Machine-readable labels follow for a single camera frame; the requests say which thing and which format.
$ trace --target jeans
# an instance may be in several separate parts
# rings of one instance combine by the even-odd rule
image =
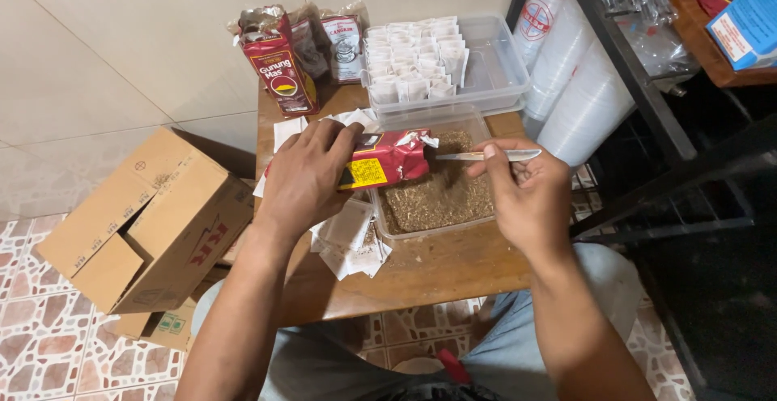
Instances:
[[[578,243],[574,249],[599,308],[625,342],[643,293],[636,268],[605,246]],[[193,335],[219,289],[221,283],[215,284],[197,304]],[[472,382],[505,399],[556,399],[539,354],[530,291],[498,295],[491,317],[499,318],[497,324],[461,358]],[[279,329],[260,399],[367,401],[401,388],[450,381],[445,371],[410,376],[371,365],[339,344],[336,331],[329,322]]]

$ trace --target tea dust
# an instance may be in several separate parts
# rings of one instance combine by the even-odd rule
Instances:
[[[462,130],[435,133],[436,155],[469,152],[471,136]],[[394,235],[463,224],[493,214],[486,175],[470,178],[467,161],[430,160],[430,171],[410,181],[378,188],[388,231]]]

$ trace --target tiled floor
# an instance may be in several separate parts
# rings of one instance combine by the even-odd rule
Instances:
[[[37,254],[62,218],[0,222],[0,401],[172,401],[183,353],[114,336],[117,317],[96,311]],[[389,368],[442,348],[461,357],[483,335],[484,299],[358,318],[360,356]],[[647,298],[628,348],[661,401],[693,398]]]

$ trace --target stack of plastic cups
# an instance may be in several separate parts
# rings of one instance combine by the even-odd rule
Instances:
[[[524,126],[541,128],[556,100],[594,41],[594,30],[588,24],[577,0],[564,0],[556,24],[542,45],[537,64],[531,73],[531,89],[526,95]]]
[[[537,143],[569,167],[583,165],[633,108],[628,93],[598,41],[590,46],[574,77],[539,134]]]
[[[553,27],[562,0],[526,0],[513,31],[518,50],[531,73],[539,48]]]

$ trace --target fingernail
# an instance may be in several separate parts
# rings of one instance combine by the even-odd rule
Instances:
[[[487,144],[485,148],[483,148],[483,156],[486,157],[486,159],[489,159],[497,154],[497,147],[492,144]]]

